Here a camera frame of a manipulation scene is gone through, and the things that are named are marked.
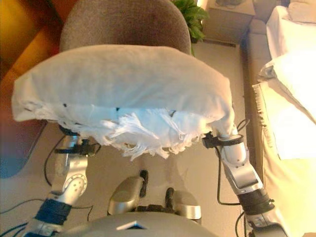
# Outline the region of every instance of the gray chair backrest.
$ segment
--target gray chair backrest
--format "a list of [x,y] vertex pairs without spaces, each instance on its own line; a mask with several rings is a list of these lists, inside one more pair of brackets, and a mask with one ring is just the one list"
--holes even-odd
[[170,0],[80,0],[70,12],[60,51],[97,44],[169,46],[191,53],[190,34]]

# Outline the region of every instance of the potted plant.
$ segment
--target potted plant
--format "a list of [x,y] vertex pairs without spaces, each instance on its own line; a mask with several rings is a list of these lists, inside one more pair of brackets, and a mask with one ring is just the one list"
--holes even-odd
[[172,0],[173,4],[181,11],[187,22],[191,43],[197,43],[205,35],[202,32],[201,21],[208,17],[208,13],[197,6],[194,0]]

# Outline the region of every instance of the white fabric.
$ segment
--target white fabric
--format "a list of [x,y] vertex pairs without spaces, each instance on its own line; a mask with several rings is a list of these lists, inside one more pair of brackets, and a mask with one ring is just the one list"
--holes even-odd
[[316,45],[273,59],[261,75],[276,76],[284,91],[304,107],[316,123]]
[[294,22],[316,23],[316,1],[310,4],[292,2],[288,7],[288,12]]
[[229,80],[169,47],[96,45],[60,53],[14,85],[17,121],[47,119],[135,158],[166,158],[208,132],[233,127]]
[[264,188],[269,197],[275,200],[291,237],[316,233],[316,159],[280,160],[268,146],[264,133],[262,143]]
[[254,85],[263,131],[280,159],[316,160],[316,125],[277,79]]
[[267,38],[271,57],[316,44],[316,25],[290,21],[287,8],[276,6],[267,22]]
[[301,2],[301,3],[308,3],[308,4],[312,4],[315,2],[315,0],[291,0],[291,3],[293,2]]

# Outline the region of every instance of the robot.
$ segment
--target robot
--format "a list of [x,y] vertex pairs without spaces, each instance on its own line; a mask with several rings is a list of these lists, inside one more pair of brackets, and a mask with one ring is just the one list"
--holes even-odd
[[[128,177],[116,188],[109,201],[107,217],[64,232],[63,223],[87,187],[85,171],[88,155],[93,153],[94,147],[79,134],[61,129],[66,138],[62,148],[55,150],[52,190],[26,226],[24,237],[215,236],[200,225],[200,206],[188,192],[169,188],[165,207],[138,206],[140,198],[146,195],[148,173],[145,170],[139,176]],[[217,155],[224,165],[226,177],[253,229],[249,236],[290,237],[281,214],[249,162],[249,152],[236,127],[229,135],[214,137],[209,132],[203,138],[203,144],[206,148],[219,148]]]

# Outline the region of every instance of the pillow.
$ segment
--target pillow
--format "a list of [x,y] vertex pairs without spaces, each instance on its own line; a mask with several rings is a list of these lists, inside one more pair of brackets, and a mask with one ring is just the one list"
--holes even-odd
[[293,1],[288,7],[288,12],[294,22],[316,23],[316,1]]
[[229,80],[174,48],[95,45],[38,64],[14,85],[17,121],[47,119],[135,158],[167,157],[210,130],[230,134]]
[[277,78],[281,88],[303,107],[316,124],[316,47],[284,54],[267,63],[259,75]]

